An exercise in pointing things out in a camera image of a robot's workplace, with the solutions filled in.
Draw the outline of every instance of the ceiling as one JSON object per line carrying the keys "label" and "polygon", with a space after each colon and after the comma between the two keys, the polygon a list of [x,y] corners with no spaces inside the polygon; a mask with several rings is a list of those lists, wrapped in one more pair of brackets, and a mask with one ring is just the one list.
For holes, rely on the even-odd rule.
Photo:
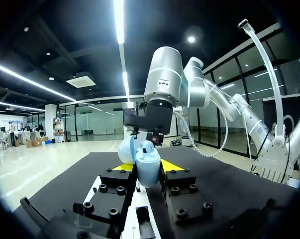
{"label": "ceiling", "polygon": [[[2,66],[76,100],[125,95],[112,0],[32,1],[27,7],[16,5],[16,11],[10,6],[6,14],[0,21]],[[124,55],[130,94],[144,93],[158,47],[178,49],[183,65],[195,56],[206,67],[248,39],[237,28],[244,18],[256,32],[276,22],[262,2],[126,0]],[[187,42],[189,35],[195,43]],[[79,72],[88,72],[96,85],[75,88],[66,82]],[[45,104],[69,100],[0,72],[0,101],[44,109]]]}

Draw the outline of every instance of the yellow marker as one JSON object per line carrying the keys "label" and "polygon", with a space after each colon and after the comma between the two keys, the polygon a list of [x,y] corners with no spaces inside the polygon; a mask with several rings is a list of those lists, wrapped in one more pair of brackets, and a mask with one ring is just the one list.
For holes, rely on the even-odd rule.
{"label": "yellow marker", "polygon": [[124,169],[126,171],[132,172],[132,168],[133,168],[133,165],[123,164],[123,165],[117,166],[116,168],[114,168],[112,170],[118,170],[118,171],[120,171],[121,169]]}
{"label": "yellow marker", "polygon": [[174,169],[175,171],[181,171],[181,170],[184,170],[176,165],[174,165],[173,163],[170,163],[164,159],[161,159],[161,163],[163,165],[163,170],[164,172],[168,172],[168,171],[171,171],[172,169]]}

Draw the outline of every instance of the polished floor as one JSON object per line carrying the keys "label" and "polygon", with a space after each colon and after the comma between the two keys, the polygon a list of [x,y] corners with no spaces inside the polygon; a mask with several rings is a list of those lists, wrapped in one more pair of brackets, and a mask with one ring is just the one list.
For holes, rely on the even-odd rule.
{"label": "polished floor", "polygon": [[[166,138],[163,147],[169,147],[172,139]],[[30,198],[90,152],[117,152],[120,143],[121,140],[64,142],[31,148],[21,145],[0,150],[0,200],[7,210],[14,211],[22,197]],[[198,148],[205,154],[217,151],[201,144]],[[216,158],[240,169],[250,170],[249,158],[225,151]]]}

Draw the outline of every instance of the pillar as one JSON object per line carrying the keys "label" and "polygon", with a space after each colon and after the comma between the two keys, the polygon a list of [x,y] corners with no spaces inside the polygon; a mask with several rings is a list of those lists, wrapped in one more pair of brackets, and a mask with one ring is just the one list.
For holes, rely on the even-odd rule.
{"label": "pillar", "polygon": [[45,129],[48,140],[54,137],[54,129],[52,127],[53,119],[56,117],[57,106],[49,104],[45,106]]}

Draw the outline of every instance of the black mat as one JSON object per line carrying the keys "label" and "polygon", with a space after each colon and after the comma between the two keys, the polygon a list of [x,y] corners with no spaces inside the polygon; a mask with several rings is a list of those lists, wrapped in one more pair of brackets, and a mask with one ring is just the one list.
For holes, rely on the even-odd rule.
{"label": "black mat", "polygon": [[[261,208],[269,198],[285,205],[295,191],[287,185],[260,178],[214,158],[203,157],[184,146],[162,148],[159,153],[163,159],[193,171],[199,190],[214,205],[215,219],[234,218],[248,208]],[[80,203],[85,199],[96,176],[106,168],[119,165],[121,161],[117,153],[90,153],[39,190],[30,202],[48,219],[61,215],[62,209],[72,209],[74,202]],[[147,189],[147,192],[162,238],[171,237],[159,184]],[[23,208],[18,207],[14,214],[33,234],[39,232],[39,227]]]}

